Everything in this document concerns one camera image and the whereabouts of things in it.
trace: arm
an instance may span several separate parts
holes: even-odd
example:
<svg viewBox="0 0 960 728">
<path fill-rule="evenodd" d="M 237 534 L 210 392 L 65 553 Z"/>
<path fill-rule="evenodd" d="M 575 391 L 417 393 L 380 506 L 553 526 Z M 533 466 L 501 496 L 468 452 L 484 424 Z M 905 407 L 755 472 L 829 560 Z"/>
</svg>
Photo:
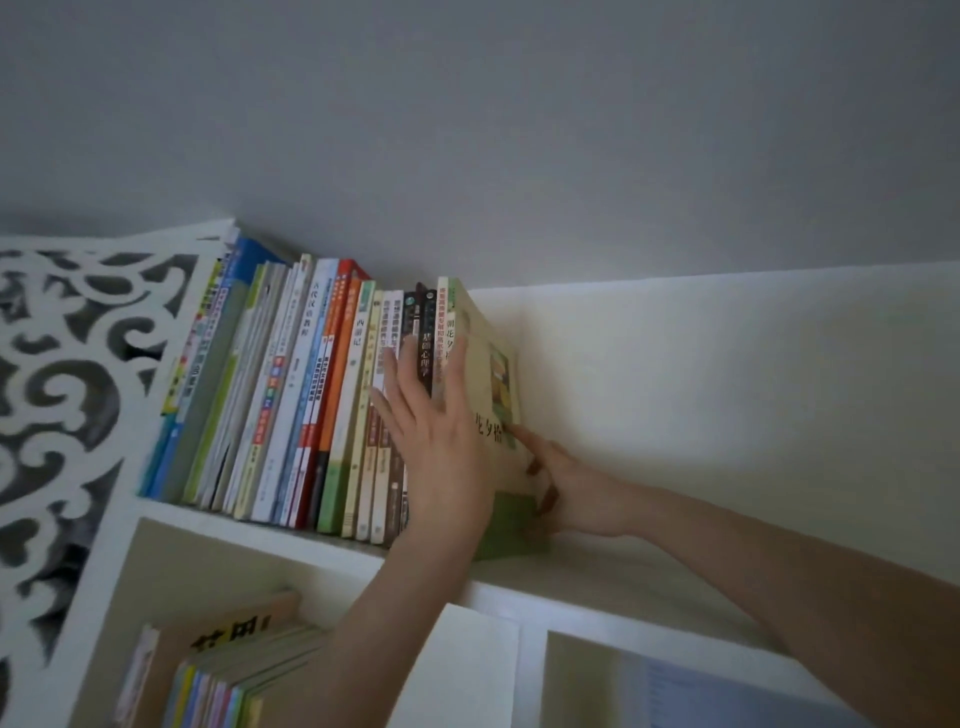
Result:
<svg viewBox="0 0 960 728">
<path fill-rule="evenodd" d="M 409 471 L 410 524 L 310 675 L 301 710 L 313 720 L 307 725 L 385 725 L 440 612 L 467 580 L 493 491 L 469 415 L 465 356 L 458 340 L 445 372 L 444 411 L 417 380 L 413 337 L 399 365 L 391 352 L 385 356 L 389 401 L 375 391 L 372 400 Z"/>
<path fill-rule="evenodd" d="M 553 482 L 541 527 L 645 539 L 766 626 L 877 726 L 960 722 L 960 589 L 692 497 L 626 483 L 522 427 Z"/>
</svg>

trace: right hand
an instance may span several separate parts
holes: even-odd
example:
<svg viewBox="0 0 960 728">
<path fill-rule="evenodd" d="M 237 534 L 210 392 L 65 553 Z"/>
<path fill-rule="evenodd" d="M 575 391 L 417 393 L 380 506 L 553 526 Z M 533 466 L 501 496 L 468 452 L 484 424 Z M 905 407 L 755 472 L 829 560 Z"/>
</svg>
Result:
<svg viewBox="0 0 960 728">
<path fill-rule="evenodd" d="M 550 488 L 540 505 L 535 528 L 546 533 L 580 531 L 595 536 L 627 533 L 627 500 L 634 486 L 600 473 L 573 457 L 562 446 L 521 425 L 511 434 L 536 458 L 527 474 L 546 469 Z"/>
</svg>

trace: left hand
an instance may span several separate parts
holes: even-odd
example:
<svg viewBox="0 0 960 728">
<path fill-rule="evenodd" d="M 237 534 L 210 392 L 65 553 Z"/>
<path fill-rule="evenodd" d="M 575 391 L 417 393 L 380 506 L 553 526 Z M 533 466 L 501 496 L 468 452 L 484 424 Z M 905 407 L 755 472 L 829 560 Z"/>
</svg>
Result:
<svg viewBox="0 0 960 728">
<path fill-rule="evenodd" d="M 410 526 L 442 547 L 476 549 L 493 510 L 493 481 L 467 398 L 467 338 L 444 368 L 444 403 L 417 378 L 417 339 L 407 336 L 397 362 L 384 354 L 386 397 L 371 400 L 409 471 Z"/>
</svg>

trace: orange book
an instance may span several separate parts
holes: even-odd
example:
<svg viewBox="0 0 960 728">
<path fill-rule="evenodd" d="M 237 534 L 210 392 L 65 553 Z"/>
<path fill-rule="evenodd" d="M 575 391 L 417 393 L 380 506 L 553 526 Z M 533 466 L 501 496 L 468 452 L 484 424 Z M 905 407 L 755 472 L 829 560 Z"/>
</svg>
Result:
<svg viewBox="0 0 960 728">
<path fill-rule="evenodd" d="M 307 406 L 303 412 L 303 421 L 300 425 L 300 440 L 297 442 L 297 454 L 294 456 L 294 468 L 290 474 L 292 481 L 287 488 L 287 498 L 284 503 L 281 524 L 292 528 L 299 528 L 304 518 L 301 515 L 305 509 L 304 503 L 310 502 L 309 487 L 313 484 L 313 471 L 317 447 L 320 441 L 326 383 L 330 372 L 330 363 L 333 357 L 333 345 L 336 333 L 340 330 L 340 322 L 344 316 L 344 304 L 347 299 L 350 275 L 355 263 L 352 260 L 341 260 L 337 265 L 337 277 L 330 293 L 329 310 L 324 322 L 324 333 L 321 339 L 317 361 L 314 363 L 313 375 L 310 378 L 310 392 Z"/>
<path fill-rule="evenodd" d="M 350 334 L 353 331 L 353 316 L 357 309 L 357 300 L 360 298 L 360 285 L 363 279 L 359 276 L 350 279 L 347 292 L 347 305 L 341 316 L 340 333 L 337 334 L 336 353 L 333 357 L 332 372 L 328 385 L 325 387 L 323 426 L 320 430 L 320 442 L 314 460 L 314 472 L 307 477 L 313 478 L 310 490 L 309 508 L 306 510 L 305 525 L 310 530 L 317 529 L 317 518 L 320 515 L 320 502 L 324 495 L 324 481 L 326 480 L 326 466 L 330 462 L 330 444 L 333 442 L 333 428 L 337 423 L 337 409 L 340 404 L 340 390 L 344 384 L 344 372 L 347 370 L 347 353 L 350 348 Z"/>
</svg>

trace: forearm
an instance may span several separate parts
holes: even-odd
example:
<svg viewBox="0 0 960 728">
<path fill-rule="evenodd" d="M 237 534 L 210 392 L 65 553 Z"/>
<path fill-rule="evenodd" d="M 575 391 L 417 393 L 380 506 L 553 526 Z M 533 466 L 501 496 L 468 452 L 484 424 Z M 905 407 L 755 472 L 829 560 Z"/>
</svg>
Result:
<svg viewBox="0 0 960 728">
<path fill-rule="evenodd" d="M 413 529 L 394 543 L 324 650 L 305 725 L 379 728 L 440 612 L 462 589 L 472 550 Z"/>
<path fill-rule="evenodd" d="M 704 577 L 878 726 L 960 712 L 960 590 L 695 498 L 623 493 L 625 532 Z"/>
</svg>

